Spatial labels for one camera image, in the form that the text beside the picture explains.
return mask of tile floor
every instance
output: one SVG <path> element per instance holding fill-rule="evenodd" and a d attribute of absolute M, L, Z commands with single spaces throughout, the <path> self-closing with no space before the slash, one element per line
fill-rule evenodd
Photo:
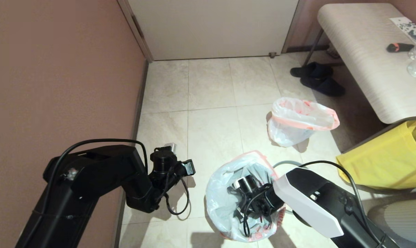
<path fill-rule="evenodd" d="M 151 214 L 126 207 L 121 248 L 336 247 L 290 214 L 285 215 L 282 227 L 270 239 L 250 244 L 225 240 L 205 211 L 209 177 L 243 152 L 257 149 L 272 164 L 280 160 L 335 161 L 335 156 L 340 154 L 331 132 L 318 132 L 308 143 L 288 148 L 275 146 L 268 138 L 266 115 L 274 100 L 287 96 L 326 101 L 289 74 L 289 69 L 300 66 L 305 56 L 301 52 L 274 59 L 226 58 L 150 64 L 137 140 L 145 144 L 148 154 L 157 146 L 176 143 L 178 159 L 191 158 L 196 174 L 187 178 L 191 204 L 179 216 L 171 215 L 164 201 L 159 210 Z M 322 52 L 315 53 L 312 60 L 317 58 L 327 59 Z M 344 66 L 335 70 L 340 80 L 344 77 L 350 80 Z M 287 169 L 289 166 L 279 166 L 276 171 L 281 175 Z M 339 178 L 336 168 L 315 165 L 312 169 L 341 187 L 351 189 Z M 170 205 L 183 209 L 186 203 L 183 186 L 176 185 L 169 195 Z M 366 201 L 381 196 L 361 191 Z M 374 205 L 372 201 L 366 211 Z"/>

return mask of slipper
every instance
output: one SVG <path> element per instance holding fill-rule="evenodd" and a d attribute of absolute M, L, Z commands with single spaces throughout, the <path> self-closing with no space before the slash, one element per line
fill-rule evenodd
<path fill-rule="evenodd" d="M 311 77 L 302 77 L 300 79 L 302 85 L 309 87 L 315 91 L 330 97 L 340 97 L 345 94 L 345 88 L 339 85 L 331 77 L 317 80 Z"/>
<path fill-rule="evenodd" d="M 330 66 L 312 62 L 303 67 L 292 68 L 290 73 L 292 76 L 298 78 L 310 77 L 322 79 L 331 76 L 334 73 L 334 70 Z"/>

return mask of white door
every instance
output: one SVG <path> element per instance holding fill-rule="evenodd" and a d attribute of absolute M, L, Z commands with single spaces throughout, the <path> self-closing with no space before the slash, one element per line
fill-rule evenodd
<path fill-rule="evenodd" d="M 298 0 L 129 0 L 154 60 L 279 54 Z"/>

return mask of pink wall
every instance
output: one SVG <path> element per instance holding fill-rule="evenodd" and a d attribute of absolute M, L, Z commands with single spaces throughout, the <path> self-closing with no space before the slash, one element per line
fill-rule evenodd
<path fill-rule="evenodd" d="M 292 36 L 288 42 L 288 47 L 303 47 L 312 45 L 320 25 L 317 21 L 318 10 L 327 3 L 391 3 L 402 14 L 413 22 L 416 22 L 416 0 L 299 0 L 302 7 L 296 14 L 297 22 L 291 26 Z M 328 44 L 329 40 L 323 35 L 320 44 Z"/>
<path fill-rule="evenodd" d="M 52 157 L 132 137 L 144 61 L 116 0 L 0 1 L 0 248 L 14 247 Z M 101 198 L 80 247 L 111 246 L 120 193 Z"/>

